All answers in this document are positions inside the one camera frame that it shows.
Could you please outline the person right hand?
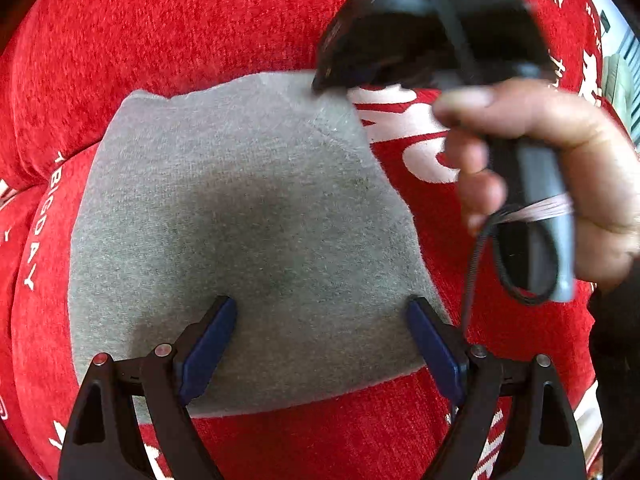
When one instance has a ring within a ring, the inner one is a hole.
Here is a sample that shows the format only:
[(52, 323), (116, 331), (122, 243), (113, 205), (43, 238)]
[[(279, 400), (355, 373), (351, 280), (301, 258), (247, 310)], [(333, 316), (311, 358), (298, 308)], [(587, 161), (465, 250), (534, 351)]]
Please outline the person right hand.
[(639, 159), (608, 114), (533, 79), (444, 92), (433, 114), (449, 130), (445, 160), (458, 170), (471, 233), (506, 201), (506, 182), (488, 168), (487, 138), (525, 136), (558, 156), (576, 217), (576, 278), (602, 292), (625, 281), (639, 258)]

